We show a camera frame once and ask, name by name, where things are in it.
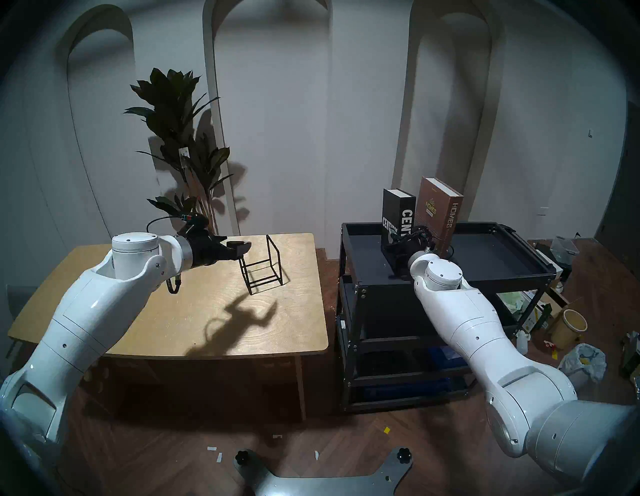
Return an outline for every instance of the black knob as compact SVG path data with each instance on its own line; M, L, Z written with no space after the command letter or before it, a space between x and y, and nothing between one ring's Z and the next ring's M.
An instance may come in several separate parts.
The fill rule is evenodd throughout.
M246 465L247 462L249 461L249 453L247 453L246 451L242 451L242 450L238 451L238 454L236 455L236 461L238 462L238 465L240 465L240 466Z
M400 463L409 463L411 461L411 451L409 451L409 448L400 448L398 450L398 460L400 460Z

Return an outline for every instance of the black cart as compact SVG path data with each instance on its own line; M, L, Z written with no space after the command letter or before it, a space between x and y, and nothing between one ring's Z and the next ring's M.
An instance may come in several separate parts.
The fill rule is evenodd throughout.
M342 409L368 412L464 397L475 383L467 364L443 348L413 292L380 251L381 224L342 225L336 347L344 369ZM507 226L461 222L451 260L496 308L512 336L556 272ZM499 292L537 292L516 322Z

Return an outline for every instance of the plastic bag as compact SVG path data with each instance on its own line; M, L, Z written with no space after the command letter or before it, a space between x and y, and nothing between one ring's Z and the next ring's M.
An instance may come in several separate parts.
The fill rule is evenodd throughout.
M570 380L572 380L572 375L582 371L593 382L600 382L604 377L604 372L607 370L607 357L598 348L590 344L580 343L564 356L560 361L560 365L558 365L558 369L563 371L564 375L569 377Z

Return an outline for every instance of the black book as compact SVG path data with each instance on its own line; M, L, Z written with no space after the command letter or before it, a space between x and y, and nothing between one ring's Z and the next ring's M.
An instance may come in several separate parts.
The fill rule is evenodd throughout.
M382 253L396 270L396 260L387 247L394 243L396 237L411 234L415 214L415 196L401 189L385 189L382 196L382 235L380 248Z

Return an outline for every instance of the wooden table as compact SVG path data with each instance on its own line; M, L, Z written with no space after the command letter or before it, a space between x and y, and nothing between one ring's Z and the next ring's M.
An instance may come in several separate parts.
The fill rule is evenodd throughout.
M314 236L274 234L284 285L258 287L250 296L239 264L221 261L182 275L178 294L163 284L127 333L106 354L121 358L257 358L293 356L302 418L306 418L300 355L328 347ZM247 264L268 257L264 236L251 241ZM9 330L15 339L40 342L65 291L97 265L111 245L79 246L45 279ZM252 280L271 273L268 264L250 267Z

